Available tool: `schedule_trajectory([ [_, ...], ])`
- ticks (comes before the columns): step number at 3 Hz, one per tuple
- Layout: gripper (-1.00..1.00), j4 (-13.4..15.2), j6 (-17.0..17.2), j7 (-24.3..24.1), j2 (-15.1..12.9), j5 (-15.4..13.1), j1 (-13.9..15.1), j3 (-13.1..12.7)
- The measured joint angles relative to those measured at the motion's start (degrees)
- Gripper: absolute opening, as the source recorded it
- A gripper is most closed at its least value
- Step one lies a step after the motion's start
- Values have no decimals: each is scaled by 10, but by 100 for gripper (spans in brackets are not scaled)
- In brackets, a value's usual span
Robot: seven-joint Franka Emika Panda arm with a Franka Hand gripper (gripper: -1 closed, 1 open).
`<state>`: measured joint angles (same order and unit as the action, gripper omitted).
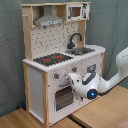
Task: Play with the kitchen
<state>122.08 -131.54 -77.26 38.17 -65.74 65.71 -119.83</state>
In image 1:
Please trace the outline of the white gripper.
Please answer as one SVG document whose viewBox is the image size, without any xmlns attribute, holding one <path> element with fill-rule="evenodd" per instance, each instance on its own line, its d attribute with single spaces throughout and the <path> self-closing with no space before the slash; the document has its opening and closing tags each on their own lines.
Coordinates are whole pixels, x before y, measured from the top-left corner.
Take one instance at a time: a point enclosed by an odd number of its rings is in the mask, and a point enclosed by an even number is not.
<svg viewBox="0 0 128 128">
<path fill-rule="evenodd" d="M 84 87 L 82 85 L 81 76 L 76 73 L 69 73 L 68 78 L 74 94 L 77 97 L 86 97 L 86 92 L 84 91 Z"/>
</svg>

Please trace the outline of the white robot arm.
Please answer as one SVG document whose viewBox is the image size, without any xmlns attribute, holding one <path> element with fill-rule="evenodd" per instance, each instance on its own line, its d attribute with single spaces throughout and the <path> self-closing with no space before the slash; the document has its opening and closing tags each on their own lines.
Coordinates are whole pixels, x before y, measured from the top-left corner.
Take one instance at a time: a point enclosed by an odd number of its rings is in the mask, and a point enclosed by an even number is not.
<svg viewBox="0 0 128 128">
<path fill-rule="evenodd" d="M 128 47 L 116 56 L 118 72 L 109 80 L 105 80 L 96 71 L 86 73 L 84 77 L 80 74 L 69 73 L 69 81 L 73 93 L 78 98 L 95 99 L 98 95 L 105 95 L 117 84 L 128 77 Z"/>
</svg>

